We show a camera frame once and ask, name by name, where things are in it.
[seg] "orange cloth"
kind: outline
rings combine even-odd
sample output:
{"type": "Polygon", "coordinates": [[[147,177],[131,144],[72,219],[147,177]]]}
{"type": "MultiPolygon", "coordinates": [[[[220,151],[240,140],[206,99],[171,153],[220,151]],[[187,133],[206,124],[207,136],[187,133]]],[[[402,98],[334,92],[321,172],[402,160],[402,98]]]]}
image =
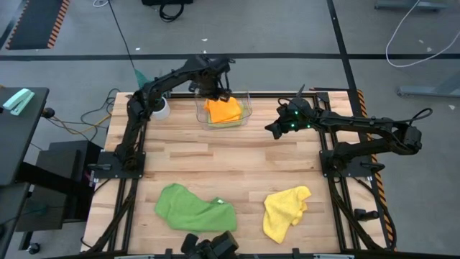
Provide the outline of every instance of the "orange cloth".
{"type": "Polygon", "coordinates": [[[206,99],[204,109],[211,115],[212,123],[233,122],[240,119],[242,114],[242,108],[234,97],[227,102],[206,99]]]}

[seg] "yellow towel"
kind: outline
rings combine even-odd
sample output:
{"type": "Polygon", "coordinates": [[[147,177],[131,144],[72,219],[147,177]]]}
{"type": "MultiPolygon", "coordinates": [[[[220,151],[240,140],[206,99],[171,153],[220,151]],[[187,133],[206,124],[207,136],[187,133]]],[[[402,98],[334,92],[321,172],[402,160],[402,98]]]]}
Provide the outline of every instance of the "yellow towel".
{"type": "Polygon", "coordinates": [[[290,224],[295,226],[307,210],[303,201],[311,195],[305,186],[270,194],[264,201],[264,233],[278,244],[285,239],[290,224]]]}
{"type": "Polygon", "coordinates": [[[211,115],[212,123],[233,122],[240,119],[242,109],[234,97],[230,97],[227,102],[206,100],[204,109],[211,115]]]}

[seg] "wooden tabletop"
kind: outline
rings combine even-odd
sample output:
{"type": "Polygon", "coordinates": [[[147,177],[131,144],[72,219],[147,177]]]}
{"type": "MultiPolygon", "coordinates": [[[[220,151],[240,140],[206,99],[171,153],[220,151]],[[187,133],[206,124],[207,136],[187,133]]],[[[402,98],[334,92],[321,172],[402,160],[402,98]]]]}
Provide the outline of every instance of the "wooden tabletop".
{"type": "MultiPolygon", "coordinates": [[[[351,116],[347,92],[329,92],[331,109],[351,116]]],[[[127,93],[118,93],[105,149],[121,142],[127,123],[127,93]]],[[[192,99],[169,99],[170,116],[147,125],[144,150],[147,152],[144,178],[139,182],[133,217],[129,254],[164,254],[166,248],[180,253],[187,232],[172,230],[159,218],[154,207],[161,190],[179,183],[205,201],[220,197],[236,210],[239,253],[334,253],[339,251],[328,184],[321,172],[319,134],[311,130],[290,132],[279,140],[264,126],[277,119],[277,99],[252,99],[252,116],[247,125],[205,131],[196,120],[192,99]],[[290,227],[278,245],[262,231],[268,194],[296,186],[307,186],[312,196],[302,221],[290,227]]],[[[358,134],[337,132],[339,141],[358,142],[358,134]]],[[[355,181],[348,180],[352,206],[376,210],[374,197],[355,181]]],[[[84,240],[92,245],[106,229],[114,213],[119,180],[112,179],[94,196],[84,240]]],[[[347,246],[351,248],[344,217],[347,246]]],[[[374,241],[385,246],[379,220],[361,223],[374,241]]],[[[116,247],[121,247],[124,223],[120,224],[116,247]]],[[[202,233],[212,239],[220,233],[202,233]]]]}

